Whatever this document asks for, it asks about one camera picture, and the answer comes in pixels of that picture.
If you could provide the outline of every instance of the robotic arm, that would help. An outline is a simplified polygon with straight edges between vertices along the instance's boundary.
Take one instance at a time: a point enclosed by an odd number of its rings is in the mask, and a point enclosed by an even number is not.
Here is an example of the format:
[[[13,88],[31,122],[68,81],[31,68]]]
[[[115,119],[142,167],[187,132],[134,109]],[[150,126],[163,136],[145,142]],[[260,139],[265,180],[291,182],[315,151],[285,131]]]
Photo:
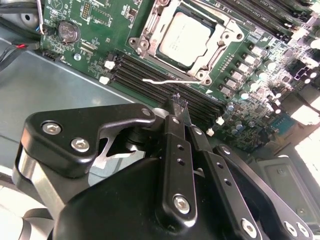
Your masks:
[[[228,146],[212,149],[179,96],[156,113],[134,103],[28,117],[13,181],[48,208],[52,239],[313,239]],[[145,157],[90,187],[100,139],[102,156]]]

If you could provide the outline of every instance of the electronic component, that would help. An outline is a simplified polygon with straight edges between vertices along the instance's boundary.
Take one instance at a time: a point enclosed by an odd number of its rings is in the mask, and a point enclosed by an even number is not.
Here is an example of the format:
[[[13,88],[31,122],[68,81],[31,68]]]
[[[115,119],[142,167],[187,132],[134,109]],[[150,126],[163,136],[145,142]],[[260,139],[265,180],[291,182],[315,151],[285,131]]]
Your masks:
[[[226,95],[227,97],[230,97],[233,95],[233,91],[230,90],[229,88],[227,88],[223,85],[220,85],[219,88],[220,88],[220,92],[223,93],[224,95]]]
[[[232,112],[235,109],[234,103],[233,102],[228,102],[226,104],[226,109],[227,109],[227,111]]]
[[[257,90],[256,90],[256,94],[258,95],[262,95],[263,93],[265,92],[265,90],[261,87],[259,87]]]
[[[265,56],[267,55],[267,51],[252,44],[250,47],[249,47],[250,51],[254,54],[254,55],[257,55],[257,56]]]
[[[259,87],[259,85],[255,81],[249,81],[248,86],[250,88],[250,91],[256,91]]]
[[[241,82],[245,78],[245,76],[243,76],[240,72],[234,70],[231,71],[231,77],[237,82]]]
[[[262,81],[265,81],[269,78],[269,75],[266,72],[264,72],[263,70],[257,71],[256,75]]]
[[[236,66],[237,66],[238,70],[243,72],[243,73],[250,74],[250,73],[253,72],[253,69],[251,67],[245,65],[244,63],[242,63],[240,61],[236,64]]]
[[[249,93],[243,90],[239,92],[239,96],[242,100],[247,100],[249,98]]]
[[[141,35],[129,38],[129,44],[140,58],[162,65],[181,79],[197,79],[206,84],[210,81],[208,74],[227,47],[241,42],[245,35],[235,21],[226,21],[228,16],[221,12],[213,15],[224,24],[207,15],[206,8],[188,15],[185,10],[179,11],[177,3],[173,0],[163,6],[161,0],[155,0]],[[187,2],[183,2],[183,7],[194,8]]]
[[[317,72],[310,69],[304,62],[297,60],[296,63],[288,70],[293,78],[297,81],[303,81],[305,84],[311,82],[311,79],[317,77]]]
[[[235,129],[237,129],[238,131],[244,127],[241,121],[236,121],[234,126],[235,126]]]
[[[129,10],[129,15],[135,17],[137,15],[137,10],[133,9],[133,8],[130,8]]]
[[[232,126],[230,130],[231,130],[231,134],[233,135],[236,135],[238,133],[238,130],[236,129],[235,126]]]
[[[235,81],[232,81],[231,79],[228,79],[228,78],[225,80],[225,85],[227,85],[232,89],[235,89],[238,86],[238,84]]]
[[[250,54],[244,54],[243,60],[248,63],[249,65],[258,65],[260,63],[260,60]]]
[[[277,67],[277,64],[271,60],[266,61],[264,65],[269,71],[274,71]]]
[[[273,93],[276,99],[281,97],[281,91],[277,87],[273,87],[271,89],[271,92]]]
[[[283,82],[285,82],[285,83],[288,83],[289,81],[290,81],[290,77],[288,77],[288,76],[284,76],[283,78],[282,78],[282,81]]]
[[[250,122],[248,123],[248,126],[249,126],[250,128],[254,128],[254,127],[256,126],[256,123],[255,123],[254,121],[250,121]]]
[[[273,109],[275,114],[280,114],[281,113],[281,109],[279,108],[279,106],[275,102],[271,102],[270,106]]]
[[[204,55],[207,51],[206,43],[210,34],[208,27],[178,12],[172,20],[159,51],[172,60],[189,67],[197,57]]]
[[[75,43],[80,39],[79,27],[71,21],[61,21],[58,26],[58,35],[65,44]]]
[[[90,9],[91,9],[91,4],[85,1],[82,9],[82,14],[81,14],[81,17],[83,19],[87,19],[89,17]]]

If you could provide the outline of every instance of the ram slot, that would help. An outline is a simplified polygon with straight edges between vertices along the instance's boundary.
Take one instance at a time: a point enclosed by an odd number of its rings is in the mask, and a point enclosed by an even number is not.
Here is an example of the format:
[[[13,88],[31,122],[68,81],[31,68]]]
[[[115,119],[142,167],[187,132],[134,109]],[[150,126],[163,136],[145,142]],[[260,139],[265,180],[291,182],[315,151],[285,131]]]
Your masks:
[[[247,0],[255,8],[259,9],[259,12],[263,13],[265,16],[268,16],[274,23],[279,24],[280,26],[290,29],[293,26],[293,22],[288,21],[288,17],[283,16],[276,7],[273,7],[266,0]]]
[[[281,0],[268,0],[268,1],[295,19],[301,20],[303,22],[306,22],[309,19],[308,15],[304,11],[295,9],[293,7],[294,5],[293,3],[292,5],[289,5],[286,2]]]
[[[275,38],[282,40],[285,43],[290,41],[290,37],[292,36],[291,32],[288,33],[285,28],[273,23],[270,19],[268,19],[268,16],[264,16],[263,14],[255,10],[255,8],[245,4],[244,1],[217,0],[217,2],[232,10],[233,12],[239,14],[244,19],[253,23],[271,36],[274,36]]]
[[[151,84],[142,79],[164,81],[168,76],[127,55],[117,59],[112,81],[131,89],[159,104],[164,104],[173,94],[179,93],[188,102],[190,118],[204,129],[212,119],[223,114],[223,106],[203,93],[183,84]]]

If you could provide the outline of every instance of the capacitor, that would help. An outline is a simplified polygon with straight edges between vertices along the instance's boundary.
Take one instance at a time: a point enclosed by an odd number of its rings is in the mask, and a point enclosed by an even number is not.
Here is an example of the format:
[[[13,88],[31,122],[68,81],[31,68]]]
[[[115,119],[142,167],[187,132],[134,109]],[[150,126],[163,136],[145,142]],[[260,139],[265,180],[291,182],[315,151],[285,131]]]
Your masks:
[[[232,112],[232,111],[235,109],[234,103],[233,103],[233,102],[228,102],[228,103],[226,104],[226,109],[227,109],[229,112]]]
[[[259,87],[258,83],[256,83],[255,81],[249,81],[248,86],[251,91],[256,91]]]
[[[271,102],[270,105],[271,105],[273,111],[275,112],[275,114],[281,113],[281,109],[278,107],[278,105],[276,103]]]
[[[316,31],[314,35],[316,38],[320,39],[320,29]]]
[[[238,130],[236,129],[235,126],[231,127],[231,134],[236,135],[238,133]]]
[[[271,60],[266,61],[264,65],[269,71],[274,71],[277,67],[277,64]]]
[[[71,21],[61,21],[58,25],[58,36],[65,44],[75,43],[80,39],[80,28]]]
[[[310,39],[307,43],[312,49],[320,49],[320,39]]]
[[[247,93],[246,91],[243,90],[243,91],[239,92],[239,96],[241,99],[247,100],[249,98],[249,93]]]
[[[256,125],[256,123],[255,123],[254,121],[250,121],[250,122],[248,123],[248,126],[249,126],[250,128],[254,128],[255,125]]]
[[[263,80],[263,81],[267,80],[269,77],[269,75],[267,73],[265,73],[263,70],[257,71],[256,75],[260,80]]]
[[[238,131],[244,127],[241,121],[236,121],[234,126],[235,126],[235,129],[237,129]]]
[[[276,99],[281,97],[281,91],[277,87],[273,87],[271,89],[271,92],[273,93]]]

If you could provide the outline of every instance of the green circuit board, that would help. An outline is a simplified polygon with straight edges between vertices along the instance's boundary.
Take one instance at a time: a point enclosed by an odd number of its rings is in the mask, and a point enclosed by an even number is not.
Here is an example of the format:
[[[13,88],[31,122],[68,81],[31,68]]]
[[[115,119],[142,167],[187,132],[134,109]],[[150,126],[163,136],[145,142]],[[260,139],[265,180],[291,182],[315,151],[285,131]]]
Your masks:
[[[298,41],[288,45],[268,32],[254,27],[241,15],[221,5],[218,1],[207,2],[221,12],[241,20],[243,25],[239,27],[244,37],[242,41],[230,44],[219,58],[209,74],[212,79],[209,85],[189,84],[188,86],[222,105],[229,102],[234,103],[234,111],[226,112],[223,116],[225,123],[221,126],[214,126],[215,136],[241,149],[252,151],[260,144],[258,135],[261,130],[281,132],[273,123],[279,123],[282,119],[286,121],[286,126],[295,123],[286,114],[272,113],[266,106],[267,96],[271,94],[272,87],[284,86],[286,88],[287,91],[282,94],[282,98],[304,87],[305,84],[301,81],[287,83],[283,82],[283,79],[289,76],[286,66],[296,59],[308,57],[307,52],[310,47]],[[61,21],[70,21],[78,26],[80,36],[77,42],[65,44],[57,33],[43,35],[41,47],[43,50],[58,54],[59,60],[64,64],[97,80],[110,75],[110,71],[105,68],[105,61],[109,53],[116,52],[132,56],[157,71],[171,76],[171,72],[167,69],[147,59],[141,59],[129,44],[130,38],[138,38],[141,35],[153,4],[153,0],[46,0],[44,24],[57,29]],[[237,63],[243,62],[243,56],[251,54],[252,44],[265,50],[266,54],[256,57],[259,64],[253,67],[252,73],[243,74],[244,80],[237,85],[236,89],[232,89],[233,94],[224,94],[221,86],[225,84],[226,78],[231,78],[232,72],[237,69]],[[75,54],[80,55],[80,60],[75,59]],[[267,60],[276,63],[274,70],[268,70],[264,66],[263,63]],[[260,79],[255,74],[256,70],[264,71],[268,77]],[[258,93],[250,89],[248,86],[250,81],[258,84]],[[111,83],[111,86],[151,106],[157,107],[158,105],[156,101],[117,84],[117,82]],[[249,98],[243,100],[239,91],[249,93]],[[235,135],[231,133],[231,129],[239,121],[243,127]],[[248,126],[250,122],[253,122],[255,127]]]

